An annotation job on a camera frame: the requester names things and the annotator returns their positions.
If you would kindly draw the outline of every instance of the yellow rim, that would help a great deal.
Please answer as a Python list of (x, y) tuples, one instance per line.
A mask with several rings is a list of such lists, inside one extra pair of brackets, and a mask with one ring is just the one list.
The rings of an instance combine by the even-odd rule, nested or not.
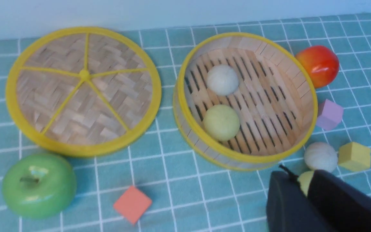
[[(73, 72), (65, 72), (61, 70), (56, 69), (49, 69), (49, 68), (35, 68), (35, 67), (27, 67), (24, 66), (25, 62), (28, 60), (28, 58), (35, 53), (41, 46), (49, 43), (52, 40), (55, 40), (60, 37), (64, 37), (67, 35), (72, 34), (86, 34), (87, 37), (89, 34), (98, 34), (107, 36), (110, 38), (113, 38), (119, 42), (124, 43), (126, 46), (128, 46), (130, 49), (132, 49), (138, 56), (143, 60), (144, 64), (146, 65), (146, 68), (144, 69), (123, 69), (118, 71), (112, 71), (112, 72), (102, 72), (93, 74), (91, 77), (96, 78), (103, 75), (110, 75), (115, 73), (126, 73), (126, 72), (143, 72), (148, 71), (150, 73), (150, 77), (153, 84), (153, 94), (152, 99), (150, 103), (150, 107), (147, 110), (144, 117), (141, 119), (141, 121), (135, 126), (135, 128), (127, 130), (127, 132), (122, 135), (119, 138), (116, 138), (111, 141), (107, 141), (103, 144), (96, 144), (96, 145), (74, 145), (74, 144), (65, 144), (59, 141), (55, 141), (51, 138), (48, 138), (44, 135), (45, 131), (38, 132), (35, 128), (33, 128), (28, 121), (23, 116), (19, 104), (18, 99), (16, 95), (16, 82), (18, 80), (18, 76), (21, 70), (34, 70), (34, 71), (41, 71), (41, 72), (55, 72), (63, 75), (69, 75), (73, 77), (80, 77), (78, 73)], [(88, 40), (86, 40), (86, 46), (85, 46), (85, 56), (84, 56), (84, 70), (87, 70), (88, 66)], [(92, 82), (87, 79), (83, 80), (81, 78), (81, 81), (77, 84), (77, 86), (74, 88), (76, 91), (77, 88), (84, 82), (87, 82), (91, 88), (98, 94), (99, 90), (95, 87)], [(69, 95), (69, 99), (73, 96), (74, 92), (72, 91)], [(147, 128), (153, 123), (154, 118), (156, 117), (156, 114), (159, 109), (159, 104), (161, 101), (161, 81), (159, 79), (159, 74), (157, 71), (156, 66), (154, 65), (153, 61), (150, 59), (150, 57), (143, 51), (137, 44), (135, 44), (130, 39), (116, 33), (113, 31), (109, 31), (104, 28), (97, 28), (97, 27), (75, 27), (75, 28), (67, 28), (63, 30), (59, 30), (56, 32), (53, 32), (51, 34), (48, 34), (39, 40), (35, 41), (33, 44), (31, 44), (28, 48), (25, 49), (25, 51), (22, 52), (22, 54), (18, 57), (18, 59), (13, 64), (8, 79), (6, 82), (6, 105), (8, 107), (9, 114), (11, 115), (13, 121), (16, 123), (18, 128), (35, 144), (41, 146), (42, 148), (45, 148), (47, 150), (51, 150), (60, 154), (68, 155), (68, 156), (74, 156), (74, 157), (91, 157), (95, 155), (101, 155), (101, 154), (107, 154), (112, 151), (119, 150), (123, 147), (128, 146), (130, 143), (138, 139), (146, 130)], [(108, 108), (111, 106), (109, 105), (108, 101), (106, 101), (102, 94), (98, 94), (99, 97), (107, 104)], [(63, 105), (58, 109), (56, 113), (59, 113), (62, 108), (65, 106), (67, 100), (66, 99), (63, 103)], [(116, 119), (122, 123), (122, 126), (124, 128), (128, 129), (128, 127), (124, 124), (122, 119), (118, 116), (118, 114), (115, 112), (114, 109), (111, 110), (111, 112), (114, 114)], [(46, 129), (50, 126), (52, 122), (47, 124)]]
[[(223, 145), (221, 145), (220, 143), (218, 143), (217, 141), (212, 139), (197, 124), (196, 120), (194, 119), (193, 115), (191, 115), (191, 112), (188, 109), (186, 96), (184, 94), (184, 76), (185, 76), (185, 73), (186, 73), (187, 65), (190, 62), (190, 59), (205, 44), (210, 43), (211, 41), (214, 41), (214, 40), (219, 39), (219, 38), (230, 37), (230, 36), (240, 36), (240, 37), (254, 38), (254, 39), (261, 40), (261, 41), (264, 41), (266, 43), (269, 43), (269, 44), (273, 45), (275, 48), (277, 48), (279, 51), (281, 51), (287, 57), (289, 57), (299, 67), (300, 71), (304, 74), (307, 83), (309, 84), (309, 88), (310, 88), (310, 91), (312, 92), (312, 97), (313, 97), (313, 110), (314, 110), (312, 125), (310, 126), (310, 128), (309, 128), (307, 134), (305, 135), (305, 137), (297, 145), (293, 146), (292, 148), (290, 148), (289, 150), (287, 150), (285, 152), (275, 154), (275, 155), (270, 155), (270, 156), (257, 157), (257, 156), (249, 156), (249, 155), (245, 155), (245, 154), (241, 154), (239, 152), (233, 151), (233, 150), (231, 150), (227, 147), (224, 147)], [(268, 40), (268, 39), (266, 39), (264, 37), (261, 37), (259, 35), (242, 33), (242, 32), (223, 33), (223, 34), (212, 36), (212, 37), (206, 39), (205, 41), (201, 42), (193, 50), (191, 50), (191, 52), (187, 55), (183, 64), (181, 65), (180, 74), (178, 75), (176, 90), (178, 91), (178, 101), (179, 101), (179, 104), (180, 104), (180, 109), (184, 114), (184, 118), (189, 123), (190, 128), (193, 131), (195, 131), (195, 133), (200, 137), (200, 139), (202, 139), (204, 141), (204, 143), (206, 143), (213, 150), (215, 150), (215, 151), (219, 152), (220, 154), (223, 154), (224, 156), (227, 156), (227, 157), (229, 157), (230, 159), (233, 159), (233, 160), (239, 160), (239, 161), (248, 162), (248, 163), (270, 163), (270, 162), (276, 162), (276, 161), (282, 160), (285, 157), (295, 153), (297, 150), (299, 150), (307, 142), (308, 138), (312, 134), (313, 129), (316, 125), (317, 114), (318, 114), (318, 102), (317, 102), (316, 91), (313, 87), (313, 83), (312, 83), (308, 73), (303, 68), (303, 66), (300, 64), (300, 62), (298, 62), (298, 60), (291, 53), (289, 53), (287, 50), (285, 50), (280, 45), (274, 43), (273, 41)]]

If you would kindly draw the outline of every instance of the orange block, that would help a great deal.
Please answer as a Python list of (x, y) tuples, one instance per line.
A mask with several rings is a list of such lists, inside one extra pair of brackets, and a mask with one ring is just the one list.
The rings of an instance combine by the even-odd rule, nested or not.
[(143, 192), (134, 186), (130, 186), (114, 203), (113, 207), (134, 225), (150, 207), (151, 202), (151, 199)]

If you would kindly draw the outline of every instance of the green apple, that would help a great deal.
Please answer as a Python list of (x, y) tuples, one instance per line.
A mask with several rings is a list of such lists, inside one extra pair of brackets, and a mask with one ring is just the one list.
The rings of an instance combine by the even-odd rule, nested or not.
[(6, 205), (27, 218), (47, 218), (61, 212), (74, 199), (76, 190), (71, 165), (54, 154), (25, 157), (3, 179)]

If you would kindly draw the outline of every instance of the black object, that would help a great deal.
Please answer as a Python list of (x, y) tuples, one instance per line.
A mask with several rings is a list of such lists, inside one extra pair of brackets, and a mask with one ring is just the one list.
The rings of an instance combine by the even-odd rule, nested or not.
[(324, 170), (315, 171), (306, 197), (295, 177), (290, 171), (271, 173), (270, 232), (371, 232), (370, 197)]

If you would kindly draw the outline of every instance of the apple stem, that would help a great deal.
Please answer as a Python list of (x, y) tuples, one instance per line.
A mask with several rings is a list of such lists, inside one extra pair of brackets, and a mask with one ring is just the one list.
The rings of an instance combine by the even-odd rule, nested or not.
[(21, 179), (19, 179), (19, 181), (23, 182), (35, 182), (35, 183), (38, 183), (38, 179), (37, 178), (31, 178), (31, 177), (21, 177)]

